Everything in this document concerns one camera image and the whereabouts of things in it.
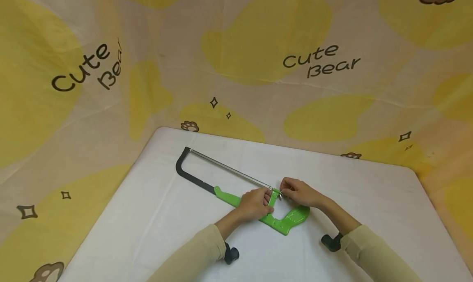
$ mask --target white table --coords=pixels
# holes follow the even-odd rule
[[[367,224],[426,282],[473,282],[420,182],[405,167],[160,128],[81,245],[60,282],[145,282],[178,247],[231,207],[180,177],[175,163],[190,147],[278,187],[284,176],[305,180]],[[185,171],[234,195],[256,188],[189,154]],[[277,201],[274,216],[291,209]],[[239,260],[210,267],[198,281],[371,281],[343,251],[320,238],[338,232],[320,211],[284,236],[261,222],[227,242]]]

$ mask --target star pattern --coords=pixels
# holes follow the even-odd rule
[[[403,135],[400,135],[399,136],[399,142],[401,142],[403,140],[406,140],[406,139],[410,139],[411,138],[411,133],[412,133],[412,131],[409,131],[408,133],[404,133]]]
[[[218,101],[217,101],[217,99],[215,98],[215,96],[214,96],[214,98],[212,99],[212,101],[210,102],[210,104],[212,105],[212,108],[215,108],[215,106],[218,104]]]
[[[69,195],[69,192],[60,192],[62,194],[63,199],[72,199],[71,195]]]
[[[25,220],[27,218],[38,218],[38,214],[36,214],[36,211],[34,211],[34,205],[31,205],[31,206],[18,205],[16,208],[21,212],[22,220]]]

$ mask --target fabric backdrop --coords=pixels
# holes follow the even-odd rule
[[[0,0],[0,280],[56,282],[160,126],[407,166],[472,270],[471,2]]]

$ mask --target hand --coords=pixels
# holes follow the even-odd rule
[[[235,210],[240,213],[243,221],[258,220],[274,211],[273,207],[268,206],[271,193],[272,192],[267,188],[259,188],[246,192],[246,194],[241,197],[240,205]]]
[[[283,195],[304,206],[321,208],[329,199],[302,180],[292,179],[290,177],[284,177],[282,179],[280,190]]]

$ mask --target finger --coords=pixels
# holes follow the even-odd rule
[[[273,213],[274,212],[274,207],[266,206],[265,208],[266,208],[267,213]]]
[[[282,191],[282,194],[289,197],[289,198],[294,198],[296,192],[295,191],[292,191],[291,189],[283,189]]]
[[[297,188],[299,186],[299,180],[298,179],[292,179],[290,177],[284,177],[281,182],[280,190],[286,189],[286,188]]]
[[[261,188],[252,189],[252,190],[246,192],[246,194],[253,195],[253,197],[254,197],[255,195],[261,195],[261,193],[262,193],[262,192],[261,192]]]
[[[261,198],[264,198],[264,195],[267,194],[269,190],[268,190],[268,188],[259,188],[259,189],[256,189],[255,191],[256,191],[255,193],[257,193],[259,196],[261,196]]]

